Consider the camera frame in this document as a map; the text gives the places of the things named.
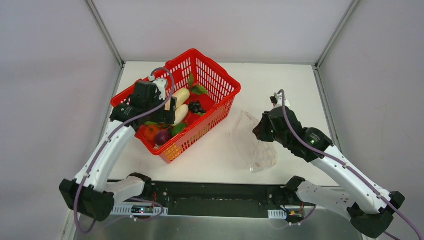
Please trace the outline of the green toy pepper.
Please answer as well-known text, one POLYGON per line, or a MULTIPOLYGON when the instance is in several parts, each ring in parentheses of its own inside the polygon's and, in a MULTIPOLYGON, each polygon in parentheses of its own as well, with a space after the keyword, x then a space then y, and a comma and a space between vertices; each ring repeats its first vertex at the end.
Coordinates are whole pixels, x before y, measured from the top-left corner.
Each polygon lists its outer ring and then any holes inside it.
POLYGON ((185 122, 180 122, 172 127, 170 134, 172 137, 175 137, 179 133, 181 133, 185 128, 187 128, 187 124, 185 122))

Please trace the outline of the purple onion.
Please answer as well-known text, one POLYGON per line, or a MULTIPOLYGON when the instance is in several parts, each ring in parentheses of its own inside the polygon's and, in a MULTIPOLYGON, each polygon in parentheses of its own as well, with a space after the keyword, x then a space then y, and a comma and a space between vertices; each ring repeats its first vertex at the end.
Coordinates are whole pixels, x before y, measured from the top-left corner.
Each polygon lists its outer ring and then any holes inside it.
POLYGON ((172 138, 172 135, 170 132, 166 129, 158 131, 154 136, 154 143, 157 146, 163 146, 165 145, 170 139, 172 138))

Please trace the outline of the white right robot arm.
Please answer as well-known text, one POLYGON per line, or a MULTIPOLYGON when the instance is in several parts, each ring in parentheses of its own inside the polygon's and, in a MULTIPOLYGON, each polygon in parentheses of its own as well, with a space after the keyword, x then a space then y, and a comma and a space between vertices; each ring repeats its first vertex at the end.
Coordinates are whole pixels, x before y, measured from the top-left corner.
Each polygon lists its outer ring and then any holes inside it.
POLYGON ((253 134, 262 142, 278 142, 293 155, 304 159, 330 176, 344 193, 334 193, 303 177, 293 176, 282 188, 277 204, 296 205, 300 201, 324 207, 350 221, 361 234, 376 239, 394 220, 405 197, 389 192, 358 171, 342 155, 332 140, 314 127, 302 127, 288 107, 265 111, 253 134))

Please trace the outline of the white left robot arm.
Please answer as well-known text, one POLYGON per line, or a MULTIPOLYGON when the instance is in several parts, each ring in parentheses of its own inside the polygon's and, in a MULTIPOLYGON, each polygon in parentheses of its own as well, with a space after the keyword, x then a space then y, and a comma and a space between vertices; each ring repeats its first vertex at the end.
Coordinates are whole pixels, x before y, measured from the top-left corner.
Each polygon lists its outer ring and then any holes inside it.
POLYGON ((152 198, 146 176, 133 174, 111 186, 107 182, 122 151, 142 125, 148 121, 174 123, 176 98, 167 96, 167 87, 173 85, 164 78, 137 81, 133 93, 113 108, 95 152, 72 180, 63 179, 59 185, 69 209, 102 222, 116 205, 132 197, 143 203, 152 198))

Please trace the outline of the clear dotted zip top bag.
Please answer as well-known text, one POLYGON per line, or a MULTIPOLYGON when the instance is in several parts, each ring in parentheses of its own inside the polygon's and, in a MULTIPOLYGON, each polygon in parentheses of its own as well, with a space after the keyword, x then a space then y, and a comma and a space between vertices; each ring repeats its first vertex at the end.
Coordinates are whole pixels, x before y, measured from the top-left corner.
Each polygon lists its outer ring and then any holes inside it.
POLYGON ((259 120, 253 115, 241 111, 229 135, 235 152, 246 163, 251 173, 270 169, 277 163, 274 146, 258 140, 253 133, 258 124, 259 120))

